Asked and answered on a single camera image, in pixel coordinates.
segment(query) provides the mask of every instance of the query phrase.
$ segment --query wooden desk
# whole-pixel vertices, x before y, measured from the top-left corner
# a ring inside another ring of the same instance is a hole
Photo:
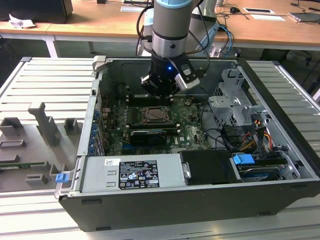
[[[7,21],[0,21],[0,35],[2,34],[47,34],[51,23],[36,23],[36,27],[17,29]]]
[[[51,57],[59,57],[55,41],[85,41],[93,49],[92,42],[135,43],[137,41],[137,12],[121,12],[123,4],[108,2],[97,4],[95,0],[72,0],[73,14],[67,24],[37,23],[37,28],[14,29],[7,22],[0,22],[0,34],[4,38],[44,40]],[[228,0],[243,7],[271,9],[276,15],[302,12],[291,6],[290,0]],[[300,1],[300,6],[320,8],[319,3]],[[215,12],[229,13],[230,6],[218,7]],[[269,48],[320,51],[320,25],[297,23],[291,16],[285,21],[255,20],[252,16],[230,15],[227,26],[234,34],[234,47]],[[218,17],[221,24],[224,19]],[[227,40],[225,32],[218,32],[214,44],[221,46]]]
[[[120,11],[121,1],[97,4],[95,0],[72,0],[72,6],[73,14],[67,24],[51,24],[47,34],[138,38],[136,22],[139,13]]]
[[[302,13],[298,7],[291,6],[290,3],[297,1],[290,0],[229,0],[229,4],[235,4],[242,13],[247,13],[243,8],[271,9],[275,15],[287,15],[288,13]],[[308,12],[309,7],[320,8],[316,2],[300,1],[300,7]],[[216,7],[216,13],[230,13],[230,6]],[[234,46],[247,48],[271,48],[271,49],[303,49],[305,47],[315,47],[320,50],[320,25],[313,23],[297,23],[291,16],[282,16],[285,21],[255,20],[252,16],[246,15],[250,20],[241,14],[230,15],[226,20],[228,29],[234,35]],[[217,18],[221,24],[225,24],[224,19]],[[225,42],[227,35],[218,32],[214,41]]]

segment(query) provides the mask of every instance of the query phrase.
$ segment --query motherboard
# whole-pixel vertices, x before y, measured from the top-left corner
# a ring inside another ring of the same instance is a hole
[[[175,96],[164,105],[122,99],[106,106],[102,109],[106,156],[210,149],[200,125],[201,103],[194,97]]]

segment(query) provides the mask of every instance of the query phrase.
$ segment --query white paper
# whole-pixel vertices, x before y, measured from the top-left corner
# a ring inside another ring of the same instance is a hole
[[[144,8],[143,7],[135,7],[135,6],[122,6],[121,12],[132,12],[132,13],[140,13]]]
[[[280,16],[251,14],[255,20],[286,21]]]
[[[17,29],[23,29],[23,28],[31,28],[31,27],[35,27],[36,25],[32,22],[32,20],[21,20],[18,19],[14,16],[11,16],[11,14],[9,14],[10,16],[10,20],[9,23],[17,28]]]

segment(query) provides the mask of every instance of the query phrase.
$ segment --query regulatory label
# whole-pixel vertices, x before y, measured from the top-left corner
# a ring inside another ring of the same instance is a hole
[[[119,188],[121,190],[159,188],[159,186],[156,160],[121,161],[119,163]]]

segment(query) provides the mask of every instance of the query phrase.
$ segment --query robotic arm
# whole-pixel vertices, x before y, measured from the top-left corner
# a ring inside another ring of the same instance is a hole
[[[185,54],[192,12],[201,0],[155,0],[151,68],[141,85],[151,95],[166,97],[200,83],[205,71],[195,69]]]

